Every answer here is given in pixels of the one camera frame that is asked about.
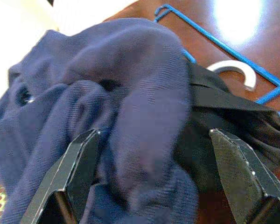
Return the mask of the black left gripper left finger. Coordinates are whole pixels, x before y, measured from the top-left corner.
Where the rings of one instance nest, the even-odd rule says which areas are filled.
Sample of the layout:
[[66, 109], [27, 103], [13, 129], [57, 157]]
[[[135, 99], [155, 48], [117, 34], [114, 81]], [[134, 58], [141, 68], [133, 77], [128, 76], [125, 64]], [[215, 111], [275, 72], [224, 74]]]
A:
[[79, 224], [99, 160], [100, 132], [77, 136], [45, 174], [20, 224]]

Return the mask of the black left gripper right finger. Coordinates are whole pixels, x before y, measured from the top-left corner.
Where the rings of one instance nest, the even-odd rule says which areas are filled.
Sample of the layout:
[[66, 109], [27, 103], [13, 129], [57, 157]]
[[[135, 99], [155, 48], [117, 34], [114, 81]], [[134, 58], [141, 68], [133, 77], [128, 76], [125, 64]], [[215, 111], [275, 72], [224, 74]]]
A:
[[253, 148], [220, 129], [209, 132], [217, 170], [237, 224], [280, 224], [280, 181]]

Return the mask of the black printed T-shirt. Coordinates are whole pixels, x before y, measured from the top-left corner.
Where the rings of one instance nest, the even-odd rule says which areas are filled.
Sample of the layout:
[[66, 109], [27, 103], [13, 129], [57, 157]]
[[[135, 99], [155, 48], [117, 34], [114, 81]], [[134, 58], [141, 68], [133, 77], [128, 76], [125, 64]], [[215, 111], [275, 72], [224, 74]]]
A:
[[233, 95], [217, 74], [201, 66], [190, 65], [188, 71], [192, 112], [176, 144], [175, 159], [211, 205], [215, 193], [224, 193], [224, 189], [210, 130], [239, 137], [274, 174], [280, 168], [280, 116], [271, 108]]

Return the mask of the thin blue hanger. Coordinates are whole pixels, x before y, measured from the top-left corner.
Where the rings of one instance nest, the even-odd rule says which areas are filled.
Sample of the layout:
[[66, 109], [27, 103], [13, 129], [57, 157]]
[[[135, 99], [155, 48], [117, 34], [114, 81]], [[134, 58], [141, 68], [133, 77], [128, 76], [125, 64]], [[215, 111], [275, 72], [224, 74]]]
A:
[[188, 0], [184, 7], [163, 4], [154, 13], [155, 22], [168, 14], [270, 82], [272, 87], [257, 102], [275, 102], [280, 108], [280, 0]]

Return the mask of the dark navy garment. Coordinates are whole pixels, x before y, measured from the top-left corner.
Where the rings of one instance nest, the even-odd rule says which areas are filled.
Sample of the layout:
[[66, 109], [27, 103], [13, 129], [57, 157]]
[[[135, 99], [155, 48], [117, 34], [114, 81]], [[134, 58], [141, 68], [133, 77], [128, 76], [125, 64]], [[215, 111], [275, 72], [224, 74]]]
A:
[[180, 39], [146, 19], [49, 30], [9, 70], [0, 99], [0, 224], [20, 224], [48, 169], [101, 134], [81, 224], [193, 224], [197, 189], [173, 159], [191, 109]]

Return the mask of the white plastic hook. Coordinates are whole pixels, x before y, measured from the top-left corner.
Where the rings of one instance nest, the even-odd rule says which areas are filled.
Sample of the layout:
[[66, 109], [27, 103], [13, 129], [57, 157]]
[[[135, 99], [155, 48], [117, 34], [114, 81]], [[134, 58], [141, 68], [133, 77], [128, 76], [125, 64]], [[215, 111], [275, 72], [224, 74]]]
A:
[[257, 76], [255, 71], [248, 64], [236, 60], [224, 60], [211, 64], [208, 70], [220, 74], [226, 71], [234, 71], [244, 76], [244, 86], [247, 91], [254, 91], [256, 88]]

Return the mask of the brown wooden dining table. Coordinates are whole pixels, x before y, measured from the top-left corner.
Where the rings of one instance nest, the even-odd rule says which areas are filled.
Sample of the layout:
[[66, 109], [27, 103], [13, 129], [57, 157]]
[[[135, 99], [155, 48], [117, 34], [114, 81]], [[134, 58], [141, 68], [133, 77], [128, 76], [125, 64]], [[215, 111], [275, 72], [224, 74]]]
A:
[[[126, 17], [154, 19], [157, 7], [169, 4], [217, 39], [280, 79], [280, 0], [139, 0], [105, 21]], [[203, 67], [234, 59], [173, 13], [160, 24], [174, 31], [184, 47]], [[220, 74], [232, 93], [249, 100], [273, 91], [276, 86], [257, 74], [254, 91], [247, 91], [239, 73]], [[280, 111], [280, 95], [267, 106]], [[280, 180], [280, 169], [275, 172]]]

